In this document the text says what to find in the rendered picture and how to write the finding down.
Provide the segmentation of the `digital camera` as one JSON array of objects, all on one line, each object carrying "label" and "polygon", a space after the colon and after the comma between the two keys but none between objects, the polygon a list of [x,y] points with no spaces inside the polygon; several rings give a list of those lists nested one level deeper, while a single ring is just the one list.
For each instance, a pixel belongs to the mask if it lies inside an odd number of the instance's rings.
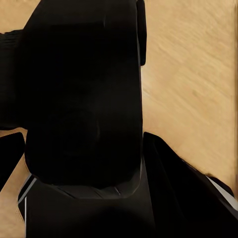
[{"label": "digital camera", "polygon": [[134,194],[146,43],[144,0],[41,0],[0,33],[0,130],[28,130],[36,179],[76,200]]}]

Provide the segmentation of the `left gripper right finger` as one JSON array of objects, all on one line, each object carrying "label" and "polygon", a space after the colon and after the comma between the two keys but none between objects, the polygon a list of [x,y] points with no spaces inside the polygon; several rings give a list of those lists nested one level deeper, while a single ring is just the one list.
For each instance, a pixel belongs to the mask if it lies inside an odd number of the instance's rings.
[{"label": "left gripper right finger", "polygon": [[157,238],[238,238],[238,220],[159,136],[143,133]]}]

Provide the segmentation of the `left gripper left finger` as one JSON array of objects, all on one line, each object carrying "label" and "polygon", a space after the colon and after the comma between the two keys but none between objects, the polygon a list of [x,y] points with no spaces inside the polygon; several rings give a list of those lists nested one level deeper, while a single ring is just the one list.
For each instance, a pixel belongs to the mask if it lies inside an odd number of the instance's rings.
[{"label": "left gripper left finger", "polygon": [[22,132],[0,137],[0,191],[24,154],[24,149]]}]

